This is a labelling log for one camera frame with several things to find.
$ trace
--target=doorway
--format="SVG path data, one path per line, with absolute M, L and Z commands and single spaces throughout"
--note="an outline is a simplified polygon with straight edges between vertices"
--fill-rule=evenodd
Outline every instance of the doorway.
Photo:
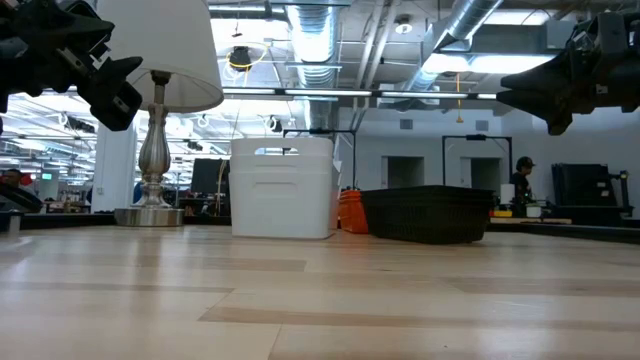
M 382 158 L 383 176 L 382 187 L 388 189 L 398 189 L 424 185 L 424 158 L 385 156 Z
M 502 159 L 471 158 L 471 188 L 500 192 Z

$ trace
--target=cap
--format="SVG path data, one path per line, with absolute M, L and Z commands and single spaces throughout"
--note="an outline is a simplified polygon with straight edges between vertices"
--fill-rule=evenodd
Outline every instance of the cap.
M 533 163 L 533 160 L 531 160 L 530 157 L 523 156 L 520 159 L 518 159 L 518 163 L 516 164 L 516 170 L 520 171 L 523 167 L 533 168 L 534 166 L 536 166 L 536 164 Z

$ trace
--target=pillar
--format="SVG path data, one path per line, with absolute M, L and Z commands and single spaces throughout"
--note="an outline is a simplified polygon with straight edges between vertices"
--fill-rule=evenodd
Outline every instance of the pillar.
M 114 211 L 133 203 L 138 118 L 129 129 L 113 132 L 98 127 L 91 211 Z

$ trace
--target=white storage bin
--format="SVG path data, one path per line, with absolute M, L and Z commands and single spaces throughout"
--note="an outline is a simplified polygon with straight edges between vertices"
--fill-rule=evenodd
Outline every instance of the white storage bin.
M 239 139 L 231 144 L 234 236 L 329 236 L 333 144 L 328 139 Z M 256 155 L 295 148 L 298 155 Z

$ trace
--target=yellow object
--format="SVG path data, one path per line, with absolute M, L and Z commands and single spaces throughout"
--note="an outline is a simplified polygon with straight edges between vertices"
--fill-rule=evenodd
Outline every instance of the yellow object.
M 267 52 L 269 51 L 269 45 L 267 44 L 262 44 L 262 43 L 242 43 L 242 44 L 237 44 L 237 45 L 244 45 L 244 46 L 248 46 L 251 47 L 252 45 L 259 45 L 259 46 L 263 46 L 264 47 L 264 51 L 262 52 L 262 55 L 260 55 L 260 58 L 258 58 L 258 60 L 252 62 L 251 64 L 247 64 L 247 65 L 242 65 L 242 64 L 234 64 L 232 63 L 231 60 L 231 53 L 227 53 L 226 56 L 226 61 L 229 65 L 231 65 L 232 67 L 235 68 L 248 68 L 251 67 L 259 62 L 262 61 L 262 59 L 264 59 L 265 55 L 267 55 Z
M 494 217 L 513 217 L 513 211 L 494 211 Z

